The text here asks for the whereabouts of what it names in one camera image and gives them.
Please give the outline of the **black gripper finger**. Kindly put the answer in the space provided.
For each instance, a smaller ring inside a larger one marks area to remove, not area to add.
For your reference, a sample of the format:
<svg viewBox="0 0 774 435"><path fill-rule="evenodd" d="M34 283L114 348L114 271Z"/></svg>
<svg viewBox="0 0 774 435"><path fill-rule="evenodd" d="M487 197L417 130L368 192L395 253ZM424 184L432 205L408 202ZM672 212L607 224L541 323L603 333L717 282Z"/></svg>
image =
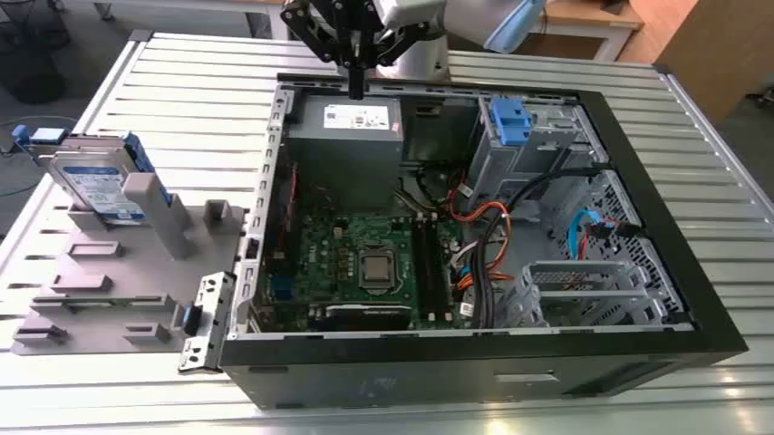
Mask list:
<svg viewBox="0 0 774 435"><path fill-rule="evenodd" d="M348 98L357 98L357 71L352 69L352 46L348 34L342 41L313 18L309 2L284 2L280 19L322 63L334 63L346 73Z"/></svg>
<svg viewBox="0 0 774 435"><path fill-rule="evenodd" d="M397 30L388 31L388 34L373 41L373 33L363 31L361 42L357 48L356 56L356 98L364 97L367 87L367 71L373 70L376 66L392 66L401 54L407 52L411 46L425 39L429 32L431 24L421 22L400 27Z"/></svg>

